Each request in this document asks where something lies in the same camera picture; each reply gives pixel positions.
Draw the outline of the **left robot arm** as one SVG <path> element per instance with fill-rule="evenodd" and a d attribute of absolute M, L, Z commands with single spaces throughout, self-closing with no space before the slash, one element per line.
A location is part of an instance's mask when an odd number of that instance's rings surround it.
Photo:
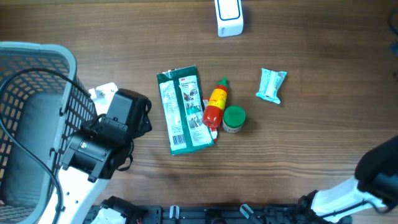
<path fill-rule="evenodd" d="M 151 107 L 148 97 L 120 88 L 105 114 L 82 123 L 69 136 L 56 178 L 58 188 L 40 223 L 83 223 L 114 172 L 132 157 L 133 140 L 151 131 Z"/>

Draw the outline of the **chilli sauce bottle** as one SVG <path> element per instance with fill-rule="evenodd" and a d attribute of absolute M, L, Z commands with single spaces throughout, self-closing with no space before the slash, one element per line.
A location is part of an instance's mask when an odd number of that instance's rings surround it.
<path fill-rule="evenodd" d="M 217 83 L 208 100 L 207 107 L 205 108 L 203 114 L 203 124 L 205 126 L 215 129 L 221 124 L 228 90 L 228 79 L 223 77 L 223 79 Z"/>

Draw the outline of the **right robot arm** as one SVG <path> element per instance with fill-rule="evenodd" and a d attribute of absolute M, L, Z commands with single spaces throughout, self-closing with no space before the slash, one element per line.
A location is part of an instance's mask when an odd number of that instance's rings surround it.
<path fill-rule="evenodd" d="M 397 207 L 397 137 L 371 149 L 359 160 L 354 175 L 339 185 L 315 191 L 304 223 L 338 223 L 372 208 L 386 214 Z"/>

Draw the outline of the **light green wipes packet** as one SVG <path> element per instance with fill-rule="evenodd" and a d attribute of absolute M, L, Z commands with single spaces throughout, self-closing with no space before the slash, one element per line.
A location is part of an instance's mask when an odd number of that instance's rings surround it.
<path fill-rule="evenodd" d="M 261 69 L 261 82 L 259 85 L 259 91 L 256 96 L 269 101 L 271 103 L 280 104 L 280 99 L 277 96 L 277 92 L 283 83 L 287 72 L 285 71 L 273 71 L 266 68 Z"/>

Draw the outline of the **red sachet packet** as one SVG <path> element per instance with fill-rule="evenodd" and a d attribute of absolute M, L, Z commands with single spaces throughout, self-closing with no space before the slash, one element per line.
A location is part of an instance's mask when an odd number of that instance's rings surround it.
<path fill-rule="evenodd" d="M 208 106 L 208 102 L 209 102 L 209 98 L 204 98 L 204 99 L 203 99 L 203 105 L 204 105 L 205 108 Z M 218 129 L 217 129 L 217 128 L 215 128 L 215 129 L 212 129 L 212 128 L 211 128 L 210 131 L 211 131 L 211 137 L 212 137 L 212 139 L 213 139 L 213 142 L 217 142 L 217 139 L 218 139 Z"/>

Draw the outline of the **green lid jar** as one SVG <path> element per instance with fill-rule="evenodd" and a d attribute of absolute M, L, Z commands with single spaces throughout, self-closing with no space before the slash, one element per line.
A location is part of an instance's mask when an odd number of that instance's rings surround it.
<path fill-rule="evenodd" d="M 223 115 L 222 127 L 228 133 L 236 133 L 241 130 L 246 120 L 246 113 L 240 106 L 229 106 Z"/>

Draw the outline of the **green 3M glove packet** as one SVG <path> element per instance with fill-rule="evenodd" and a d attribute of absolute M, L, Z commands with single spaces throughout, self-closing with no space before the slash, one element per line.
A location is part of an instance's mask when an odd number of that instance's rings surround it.
<path fill-rule="evenodd" d="M 196 66 L 157 74 L 169 135 L 170 153 L 187 154 L 214 145 L 203 124 L 203 99 Z"/>

